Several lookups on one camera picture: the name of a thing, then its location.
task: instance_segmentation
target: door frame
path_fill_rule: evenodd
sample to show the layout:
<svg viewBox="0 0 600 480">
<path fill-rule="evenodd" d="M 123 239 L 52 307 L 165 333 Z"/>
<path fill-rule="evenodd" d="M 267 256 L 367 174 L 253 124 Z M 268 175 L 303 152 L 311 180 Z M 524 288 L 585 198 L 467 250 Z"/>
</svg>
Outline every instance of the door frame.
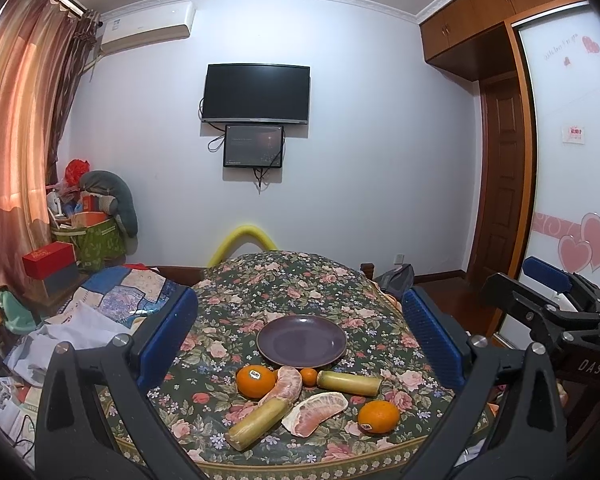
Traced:
<svg viewBox="0 0 600 480">
<path fill-rule="evenodd" d="M 522 45 L 517 32 L 513 28 L 513 24 L 531 18 L 537 14 L 548 12 L 559 7 L 564 7 L 570 4 L 582 2 L 584 0 L 554 0 L 547 4 L 535 7 L 533 9 L 526 10 L 511 16 L 504 21 L 505 29 L 509 37 L 509 43 L 513 51 L 513 57 L 516 63 L 516 71 L 499 76 L 495 76 L 489 79 L 480 81 L 480 104 L 482 105 L 482 176 L 480 179 L 480 200 L 478 202 L 478 216 L 475 225 L 474 243 L 472 245 L 471 256 L 469 259 L 469 266 L 467 275 L 471 276 L 474 270 L 475 257 L 477 243 L 480 240 L 480 234 L 482 232 L 482 222 L 484 215 L 484 206 L 486 201 L 486 182 L 488 178 L 488 163 L 487 163 L 487 150 L 488 138 L 487 138 L 487 122 L 486 122 L 486 106 L 484 101 L 484 92 L 482 86 L 490 83 L 494 83 L 500 80 L 505 80 L 516 76 L 520 85 L 520 97 L 522 99 L 522 115 L 523 115 L 523 127 L 524 127 L 524 153 L 525 153 L 525 169 L 523 175 L 523 189 L 522 189 L 522 203 L 520 205 L 520 220 L 518 221 L 518 233 L 514 243 L 513 254 L 509 264 L 509 270 L 507 275 L 510 278 L 518 279 L 520 276 L 520 270 L 522 269 L 522 262 L 526 253 L 526 245 L 528 243 L 529 234 L 531 231 L 531 222 L 533 219 L 534 200 L 536 196 L 536 167 L 537 167 L 537 155 L 538 145 L 536 143 L 536 112 L 534 109 L 533 92 L 531 88 L 530 77 L 526 68 L 525 58 L 522 52 Z M 500 329 L 500 325 L 504 320 L 504 313 L 496 309 L 496 313 L 491 319 L 489 329 L 485 336 L 491 337 Z"/>
</svg>

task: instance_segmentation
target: brown patterned curtain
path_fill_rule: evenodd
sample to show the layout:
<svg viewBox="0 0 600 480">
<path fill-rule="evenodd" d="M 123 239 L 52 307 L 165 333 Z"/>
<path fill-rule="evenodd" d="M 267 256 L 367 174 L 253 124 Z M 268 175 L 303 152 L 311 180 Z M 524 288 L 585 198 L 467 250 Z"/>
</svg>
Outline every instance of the brown patterned curtain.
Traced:
<svg viewBox="0 0 600 480">
<path fill-rule="evenodd" d="M 89 53 L 96 43 L 96 30 L 100 14 L 95 10 L 87 10 L 75 27 L 74 36 L 69 43 L 69 49 L 62 65 L 62 75 L 56 102 L 54 103 L 54 114 L 51 123 L 51 136 L 49 138 L 49 151 L 46 156 L 46 182 L 55 184 L 58 182 L 58 144 L 62 139 L 66 119 L 74 102 L 75 91 L 80 82 L 80 75 L 89 57 Z"/>
<path fill-rule="evenodd" d="M 77 23 L 55 0 L 9 0 L 0 15 L 0 286 L 15 294 L 32 285 L 22 256 L 50 242 L 46 154 Z"/>
</svg>

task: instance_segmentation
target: blue gripper pad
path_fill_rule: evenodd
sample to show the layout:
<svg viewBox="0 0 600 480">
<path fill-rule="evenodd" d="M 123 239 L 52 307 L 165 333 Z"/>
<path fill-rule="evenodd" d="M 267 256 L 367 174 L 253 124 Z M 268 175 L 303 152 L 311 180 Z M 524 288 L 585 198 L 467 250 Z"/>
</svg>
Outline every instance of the blue gripper pad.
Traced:
<svg viewBox="0 0 600 480">
<path fill-rule="evenodd" d="M 402 314 L 422 347 L 438 382 L 456 394 L 459 393 L 464 387 L 464 372 L 471 360 L 466 344 L 467 335 L 462 327 L 451 316 L 442 314 L 427 293 L 419 287 L 404 293 Z"/>
<path fill-rule="evenodd" d="M 171 307 L 151 338 L 145 343 L 138 359 L 138 389 L 146 394 L 162 384 L 167 371 L 178 354 L 178 350 L 198 316 L 198 297 L 191 288 L 186 288 Z M 138 332 L 142 330 L 147 319 Z"/>
<path fill-rule="evenodd" d="M 563 270 L 557 269 L 535 256 L 529 256 L 522 264 L 523 272 L 536 282 L 548 286 L 560 294 L 571 290 L 571 279 Z"/>
</svg>

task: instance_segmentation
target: small black screen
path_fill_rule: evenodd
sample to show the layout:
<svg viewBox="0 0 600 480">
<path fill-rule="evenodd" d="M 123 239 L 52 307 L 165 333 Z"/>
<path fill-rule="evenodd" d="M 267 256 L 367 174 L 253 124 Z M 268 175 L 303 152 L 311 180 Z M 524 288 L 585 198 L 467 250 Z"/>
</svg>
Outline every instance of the small black screen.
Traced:
<svg viewBox="0 0 600 480">
<path fill-rule="evenodd" d="M 307 66 L 209 65 L 202 120 L 306 123 L 309 81 Z"/>
<path fill-rule="evenodd" d="M 224 139 L 227 168 L 281 168 L 282 127 L 230 124 Z"/>
</svg>

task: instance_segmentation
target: small orange fruit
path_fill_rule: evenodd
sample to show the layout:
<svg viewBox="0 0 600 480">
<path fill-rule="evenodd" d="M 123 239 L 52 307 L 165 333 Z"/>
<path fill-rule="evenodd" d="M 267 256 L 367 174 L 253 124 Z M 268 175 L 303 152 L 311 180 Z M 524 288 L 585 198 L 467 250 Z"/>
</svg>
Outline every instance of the small orange fruit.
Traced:
<svg viewBox="0 0 600 480">
<path fill-rule="evenodd" d="M 400 422 L 400 412 L 386 400 L 372 400 L 358 412 L 358 425 L 367 433 L 388 433 Z"/>
<path fill-rule="evenodd" d="M 300 370 L 300 375 L 302 375 L 302 384 L 307 388 L 313 388 L 318 380 L 318 372 L 313 368 L 303 368 Z"/>
<path fill-rule="evenodd" d="M 276 373 L 266 366 L 245 366 L 235 375 L 235 385 L 245 397 L 261 399 L 276 385 Z"/>
</svg>

